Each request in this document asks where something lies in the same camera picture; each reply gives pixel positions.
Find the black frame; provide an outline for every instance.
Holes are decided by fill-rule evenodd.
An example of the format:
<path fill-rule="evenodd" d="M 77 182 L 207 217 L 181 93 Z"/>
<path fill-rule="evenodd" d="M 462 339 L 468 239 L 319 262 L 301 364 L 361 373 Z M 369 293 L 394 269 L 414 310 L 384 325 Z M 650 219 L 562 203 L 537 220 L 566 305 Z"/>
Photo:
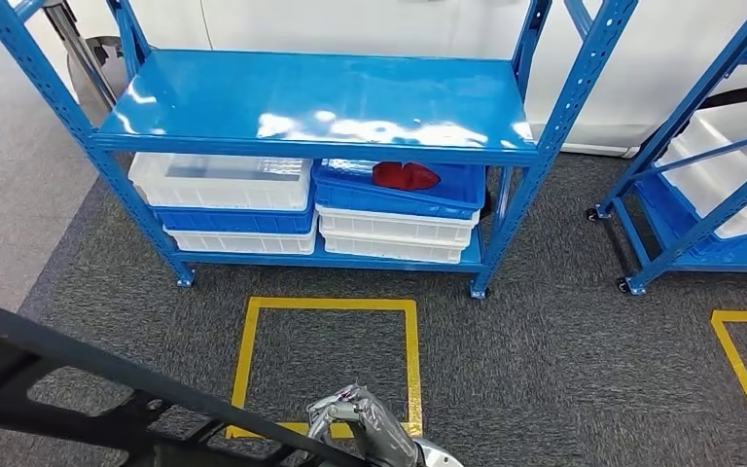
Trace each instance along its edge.
<path fill-rule="evenodd" d="M 27 391 L 53 371 L 72 367 L 133 390 L 118 406 L 99 415 L 42 404 Z M 148 427 L 173 406 L 209 417 L 184 437 Z M 233 425 L 281 444 L 260 458 L 207 445 L 210 438 Z M 294 452 L 308 452 L 299 467 L 330 462 L 337 467 L 366 467 L 363 459 L 283 428 L 261 416 L 233 407 L 178 381 L 150 371 L 92 345 L 75 341 L 0 308 L 0 428 L 119 449 L 128 453 L 123 466 L 222 465 L 280 466 Z"/>

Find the caster wheel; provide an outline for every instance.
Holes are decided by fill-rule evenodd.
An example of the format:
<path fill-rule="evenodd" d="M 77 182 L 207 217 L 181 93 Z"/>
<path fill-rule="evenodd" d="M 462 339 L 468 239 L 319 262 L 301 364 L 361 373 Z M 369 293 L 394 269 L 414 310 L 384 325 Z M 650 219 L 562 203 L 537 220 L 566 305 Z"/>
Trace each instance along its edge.
<path fill-rule="evenodd" d="M 600 220 L 600 214 L 597 212 L 595 207 L 586 210 L 586 220 L 589 222 L 597 222 Z"/>
<path fill-rule="evenodd" d="M 624 294 L 631 293 L 631 287 L 628 286 L 628 281 L 625 280 L 625 277 L 621 277 L 617 279 L 617 289 L 623 292 Z"/>

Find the blue plastic bin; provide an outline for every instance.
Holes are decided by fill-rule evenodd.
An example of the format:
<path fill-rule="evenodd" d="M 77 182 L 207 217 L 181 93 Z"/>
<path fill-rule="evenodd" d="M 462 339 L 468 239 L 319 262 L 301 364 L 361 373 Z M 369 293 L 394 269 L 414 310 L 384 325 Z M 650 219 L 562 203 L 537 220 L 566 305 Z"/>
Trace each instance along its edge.
<path fill-rule="evenodd" d="M 673 239 L 680 238 L 694 224 L 700 222 L 701 218 L 689 200 L 673 185 L 668 183 L 661 175 L 645 177 L 635 183 L 635 188 L 640 192 L 641 198 L 649 203 L 654 209 L 663 213 L 663 219 L 671 228 Z M 672 238 L 661 238 L 663 247 L 670 246 L 668 243 Z M 747 234 L 732 238 L 720 238 L 711 233 L 695 245 L 691 252 L 694 256 L 702 256 L 706 252 L 714 254 L 717 252 L 730 253 L 740 243 L 747 242 Z"/>
<path fill-rule="evenodd" d="M 471 219 L 485 202 L 483 165 L 425 164 L 440 176 L 428 190 L 407 192 L 374 184 L 377 162 L 326 159 L 315 164 L 316 202 L 356 211 Z"/>
<path fill-rule="evenodd" d="M 163 206 L 151 209 L 170 231 L 307 234 L 313 224 L 314 191 L 311 187 L 302 211 Z"/>

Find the white wall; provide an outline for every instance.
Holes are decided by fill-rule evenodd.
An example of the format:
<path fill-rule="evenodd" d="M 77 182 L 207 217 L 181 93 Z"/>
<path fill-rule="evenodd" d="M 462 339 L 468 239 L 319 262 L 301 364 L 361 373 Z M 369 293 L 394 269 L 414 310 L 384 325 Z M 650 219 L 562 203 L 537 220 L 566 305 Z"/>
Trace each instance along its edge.
<path fill-rule="evenodd" d="M 118 34 L 104 1 L 70 1 L 86 37 Z M 586 3 L 595 11 L 601 0 Z M 133 7 L 149 41 L 161 48 L 507 58 L 528 0 L 133 0 Z M 746 17 L 747 0 L 642 0 L 569 142 L 639 145 Z M 42 39 L 57 41 L 51 31 Z M 554 0 L 526 102 L 535 130 L 579 46 L 564 5 Z M 747 67 L 718 90 L 744 86 Z"/>

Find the light gray floor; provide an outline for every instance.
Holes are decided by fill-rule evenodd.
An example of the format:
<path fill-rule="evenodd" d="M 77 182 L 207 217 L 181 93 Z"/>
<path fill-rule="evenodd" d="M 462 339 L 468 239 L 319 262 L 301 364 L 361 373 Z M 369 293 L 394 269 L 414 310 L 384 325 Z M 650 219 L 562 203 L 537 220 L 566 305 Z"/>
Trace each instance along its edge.
<path fill-rule="evenodd" d="M 95 177 L 0 44 L 0 306 L 21 305 Z"/>

